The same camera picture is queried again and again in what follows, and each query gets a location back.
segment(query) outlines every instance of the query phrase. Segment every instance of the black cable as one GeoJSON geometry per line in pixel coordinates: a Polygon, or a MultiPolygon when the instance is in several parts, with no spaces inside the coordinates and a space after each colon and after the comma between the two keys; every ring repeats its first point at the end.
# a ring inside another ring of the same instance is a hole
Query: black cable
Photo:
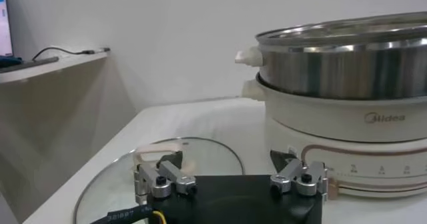
{"type": "Polygon", "coordinates": [[[150,217],[153,211],[153,208],[148,205],[140,205],[131,209],[109,212],[107,216],[91,224],[131,224],[150,217]]]}
{"type": "MultiPolygon", "coordinates": [[[[35,61],[36,58],[38,58],[38,56],[40,56],[42,53],[46,52],[47,50],[51,50],[51,49],[59,50],[59,51],[68,53],[70,55],[93,55],[93,54],[97,53],[95,50],[83,50],[80,52],[72,52],[72,51],[69,51],[66,49],[62,49],[60,47],[47,47],[47,48],[40,50],[36,55],[34,55],[34,57],[31,60],[35,61]]],[[[108,51],[110,51],[110,48],[102,48],[101,51],[108,52],[108,51]]]]}

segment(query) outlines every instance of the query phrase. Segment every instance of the power cord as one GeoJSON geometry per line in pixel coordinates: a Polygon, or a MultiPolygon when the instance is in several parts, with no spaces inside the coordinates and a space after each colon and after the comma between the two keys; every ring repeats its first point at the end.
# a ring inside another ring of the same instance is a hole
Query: power cord
{"type": "Polygon", "coordinates": [[[112,211],[109,212],[107,216],[102,217],[91,224],[131,224],[152,215],[157,215],[161,224],[167,224],[165,215],[160,211],[154,210],[149,205],[139,205],[131,209],[112,211]]]}
{"type": "Polygon", "coordinates": [[[42,53],[44,53],[44,52],[46,52],[48,50],[58,50],[58,51],[62,51],[62,52],[68,53],[70,55],[94,55],[96,53],[109,52],[111,49],[109,47],[105,47],[105,48],[102,48],[100,50],[91,50],[90,49],[90,50],[83,50],[83,51],[80,51],[80,52],[72,52],[72,51],[69,51],[69,50],[66,50],[66,49],[62,49],[60,47],[47,47],[47,48],[44,48],[44,49],[40,50],[36,55],[34,55],[34,57],[31,60],[32,61],[36,61],[36,58],[38,58],[38,56],[40,56],[42,53]]]}

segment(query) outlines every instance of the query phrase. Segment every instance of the yellow wire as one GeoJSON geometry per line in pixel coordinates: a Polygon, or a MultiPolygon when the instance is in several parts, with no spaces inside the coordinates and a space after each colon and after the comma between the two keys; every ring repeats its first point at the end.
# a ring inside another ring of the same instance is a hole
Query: yellow wire
{"type": "Polygon", "coordinates": [[[157,215],[161,219],[161,224],[167,224],[165,215],[160,211],[153,211],[154,215],[157,215]]]}

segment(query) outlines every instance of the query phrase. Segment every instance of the metal clamp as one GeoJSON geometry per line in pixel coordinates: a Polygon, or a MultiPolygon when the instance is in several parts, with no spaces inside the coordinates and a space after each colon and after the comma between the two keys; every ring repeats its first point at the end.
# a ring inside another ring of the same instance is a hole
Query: metal clamp
{"type": "Polygon", "coordinates": [[[291,191],[294,178],[301,175],[302,171],[302,162],[298,159],[292,159],[282,171],[270,176],[270,187],[280,194],[287,193],[291,191]]]}
{"type": "Polygon", "coordinates": [[[147,183],[144,179],[139,178],[139,171],[135,169],[133,171],[133,184],[135,185],[135,202],[138,205],[143,205],[147,200],[147,183]]]}
{"type": "Polygon", "coordinates": [[[156,199],[163,199],[171,195],[171,181],[159,173],[149,165],[149,163],[141,163],[138,165],[139,182],[144,182],[147,191],[150,192],[156,199]]]}
{"type": "Polygon", "coordinates": [[[169,161],[163,161],[159,166],[159,174],[175,183],[176,191],[180,194],[194,196],[197,193],[195,177],[182,173],[169,161]]]}
{"type": "Polygon", "coordinates": [[[328,178],[324,163],[314,161],[307,171],[297,178],[296,189],[304,196],[314,196],[317,192],[327,194],[328,178]]]}

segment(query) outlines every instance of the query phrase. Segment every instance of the black screw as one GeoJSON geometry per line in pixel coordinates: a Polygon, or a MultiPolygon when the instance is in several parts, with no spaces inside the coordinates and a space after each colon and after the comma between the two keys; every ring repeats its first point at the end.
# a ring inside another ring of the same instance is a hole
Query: black screw
{"type": "Polygon", "coordinates": [[[301,181],[303,183],[310,183],[310,182],[312,182],[312,175],[309,175],[309,174],[303,174],[303,175],[301,175],[301,181]]]}
{"type": "Polygon", "coordinates": [[[166,177],[163,176],[159,176],[155,179],[155,184],[156,185],[166,185],[167,179],[166,177]]]}
{"type": "Polygon", "coordinates": [[[194,185],[192,187],[188,187],[187,192],[190,197],[194,197],[194,195],[197,193],[197,186],[194,185]]]}
{"type": "Polygon", "coordinates": [[[282,191],[280,191],[280,188],[277,185],[271,186],[270,193],[274,199],[279,199],[282,196],[282,191]]]}

